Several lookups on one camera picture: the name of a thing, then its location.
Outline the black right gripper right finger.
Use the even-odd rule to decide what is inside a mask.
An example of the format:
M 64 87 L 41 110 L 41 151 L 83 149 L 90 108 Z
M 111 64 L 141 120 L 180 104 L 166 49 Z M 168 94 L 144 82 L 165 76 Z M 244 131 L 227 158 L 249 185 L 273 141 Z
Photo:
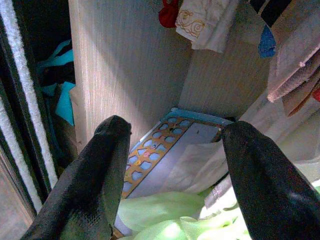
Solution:
M 245 121 L 222 143 L 231 183 L 253 240 L 317 240 L 320 195 L 276 143 Z

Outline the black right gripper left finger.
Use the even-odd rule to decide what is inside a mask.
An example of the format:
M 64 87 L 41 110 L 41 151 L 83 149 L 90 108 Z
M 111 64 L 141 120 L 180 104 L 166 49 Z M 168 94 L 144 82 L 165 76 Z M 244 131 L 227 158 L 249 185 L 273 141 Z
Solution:
M 109 240 L 123 191 L 131 124 L 105 119 L 64 170 L 23 240 Z

